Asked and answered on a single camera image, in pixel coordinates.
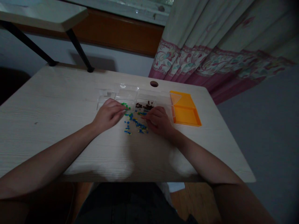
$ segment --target orange box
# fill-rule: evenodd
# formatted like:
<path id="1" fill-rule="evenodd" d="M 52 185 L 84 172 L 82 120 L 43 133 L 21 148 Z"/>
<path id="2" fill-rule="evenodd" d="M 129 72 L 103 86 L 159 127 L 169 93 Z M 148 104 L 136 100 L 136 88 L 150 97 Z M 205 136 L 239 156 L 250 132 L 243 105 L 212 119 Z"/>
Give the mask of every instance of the orange box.
<path id="1" fill-rule="evenodd" d="M 181 99 L 174 104 L 175 117 L 173 122 L 176 124 L 184 124 L 200 127 L 202 125 L 197 109 L 193 103 L 190 94 L 170 91 L 170 93 L 181 95 Z"/>

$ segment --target pink curtain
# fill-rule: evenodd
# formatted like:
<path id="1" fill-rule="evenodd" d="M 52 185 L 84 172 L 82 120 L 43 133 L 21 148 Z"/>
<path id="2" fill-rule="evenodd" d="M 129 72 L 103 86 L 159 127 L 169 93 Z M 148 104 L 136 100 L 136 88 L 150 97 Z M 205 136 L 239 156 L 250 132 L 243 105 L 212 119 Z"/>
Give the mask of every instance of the pink curtain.
<path id="1" fill-rule="evenodd" d="M 271 3 L 174 1 L 149 77 L 206 87 L 219 104 L 293 66 L 293 18 Z"/>

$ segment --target white wall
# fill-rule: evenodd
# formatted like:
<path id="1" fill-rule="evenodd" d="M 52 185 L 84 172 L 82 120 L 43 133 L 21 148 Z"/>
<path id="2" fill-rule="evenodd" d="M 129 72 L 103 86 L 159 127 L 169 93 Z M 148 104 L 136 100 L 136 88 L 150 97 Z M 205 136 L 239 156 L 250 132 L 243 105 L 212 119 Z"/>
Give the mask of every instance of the white wall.
<path id="1" fill-rule="evenodd" d="M 278 223 L 299 223 L 299 66 L 218 109 L 255 174 L 250 189 Z"/>
<path id="2" fill-rule="evenodd" d="M 70 41 L 27 35 L 53 60 L 84 65 Z M 93 67 L 147 77 L 153 58 L 81 44 Z M 7 30 L 0 29 L 0 67 L 22 70 L 33 76 L 46 64 L 41 57 Z"/>

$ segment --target desk surface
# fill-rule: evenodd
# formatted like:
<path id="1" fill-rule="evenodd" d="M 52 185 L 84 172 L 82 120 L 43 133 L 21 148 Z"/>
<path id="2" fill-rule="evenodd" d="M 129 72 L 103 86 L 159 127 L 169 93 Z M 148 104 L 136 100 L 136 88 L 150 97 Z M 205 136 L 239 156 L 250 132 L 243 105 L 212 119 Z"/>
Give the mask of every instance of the desk surface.
<path id="1" fill-rule="evenodd" d="M 99 86 L 124 83 L 153 91 L 191 94 L 201 127 L 175 124 L 225 162 L 243 181 L 255 177 L 204 87 L 66 64 L 45 66 L 0 107 L 0 177 L 33 155 L 90 123 Z M 95 138 L 66 170 L 64 181 L 199 181 L 185 157 L 159 136 L 124 133 L 124 117 Z"/>
<path id="2" fill-rule="evenodd" d="M 57 0 L 38 0 L 29 6 L 0 3 L 0 20 L 65 32 L 88 16 L 87 8 Z"/>

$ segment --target plastic organizer box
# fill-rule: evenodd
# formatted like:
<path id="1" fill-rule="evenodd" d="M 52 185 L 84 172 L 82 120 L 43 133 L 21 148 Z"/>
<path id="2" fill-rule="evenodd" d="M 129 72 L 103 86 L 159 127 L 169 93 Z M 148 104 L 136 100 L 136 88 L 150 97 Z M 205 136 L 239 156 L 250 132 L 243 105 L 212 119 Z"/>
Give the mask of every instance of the plastic organizer box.
<path id="1" fill-rule="evenodd" d="M 173 122 L 175 117 L 174 105 L 181 99 L 181 95 L 170 92 L 157 92 L 151 90 L 140 89 L 137 86 L 126 84 L 107 84 L 102 83 L 103 88 L 99 88 L 99 98 L 97 110 L 104 104 L 106 100 L 112 98 L 119 103 L 125 103 L 128 113 L 135 112 L 148 112 L 143 106 L 149 105 L 162 106 L 165 108 L 166 113 L 170 120 Z M 136 108 L 136 104 L 141 104 L 141 108 Z"/>

